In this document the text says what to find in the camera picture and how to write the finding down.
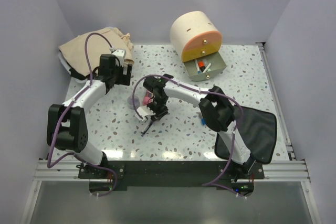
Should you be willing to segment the orange black highlighter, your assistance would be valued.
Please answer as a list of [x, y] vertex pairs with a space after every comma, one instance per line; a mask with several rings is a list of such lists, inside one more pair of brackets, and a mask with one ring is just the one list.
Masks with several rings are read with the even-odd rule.
[[200, 73], [203, 73], [204, 71], [205, 71], [205, 65], [204, 65], [204, 63], [202, 62], [202, 61], [199, 61], [198, 63], [197, 63], [197, 65], [198, 65], [198, 73], [200, 74]]

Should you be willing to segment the grey bottom drawer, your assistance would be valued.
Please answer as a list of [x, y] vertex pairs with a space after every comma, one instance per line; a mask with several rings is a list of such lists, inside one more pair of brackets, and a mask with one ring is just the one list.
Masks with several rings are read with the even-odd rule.
[[209, 80], [227, 67], [219, 52], [184, 62], [183, 65], [192, 81]]

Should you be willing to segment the cream round drawer organizer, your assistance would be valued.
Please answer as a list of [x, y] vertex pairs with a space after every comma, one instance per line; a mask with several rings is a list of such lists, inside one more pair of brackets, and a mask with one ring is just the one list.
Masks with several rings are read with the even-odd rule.
[[177, 18], [170, 29], [170, 42], [182, 62], [218, 52], [222, 34], [204, 12], [188, 12]]

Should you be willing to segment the purple thin pen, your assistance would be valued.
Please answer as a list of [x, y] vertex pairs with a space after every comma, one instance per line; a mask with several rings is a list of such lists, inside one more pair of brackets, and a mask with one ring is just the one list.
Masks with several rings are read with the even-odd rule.
[[146, 132], [147, 132], [147, 129], [144, 129], [143, 131], [141, 131], [141, 136], [143, 137]]

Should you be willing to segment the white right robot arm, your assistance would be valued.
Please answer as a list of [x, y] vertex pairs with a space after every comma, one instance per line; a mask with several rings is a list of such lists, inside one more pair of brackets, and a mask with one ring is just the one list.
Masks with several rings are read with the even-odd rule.
[[151, 102], [135, 110], [140, 121], [155, 122], [167, 115], [169, 98], [176, 98], [200, 109], [206, 126], [217, 133], [229, 150], [228, 161], [235, 163], [234, 173], [246, 178], [253, 171], [256, 159], [246, 146], [238, 127], [243, 119], [243, 108], [225, 95], [221, 88], [197, 88], [175, 79], [169, 74], [150, 74], [142, 78], [143, 86], [153, 94]]

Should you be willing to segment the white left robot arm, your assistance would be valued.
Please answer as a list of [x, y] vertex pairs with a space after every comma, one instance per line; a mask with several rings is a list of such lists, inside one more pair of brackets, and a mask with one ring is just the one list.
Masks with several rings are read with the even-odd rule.
[[47, 167], [73, 155], [90, 163], [97, 178], [108, 174], [106, 155], [89, 142], [86, 114], [115, 85], [130, 85], [132, 65], [125, 62], [126, 51], [117, 49], [100, 56], [98, 74], [63, 104], [53, 104], [48, 110], [47, 144], [50, 146]]

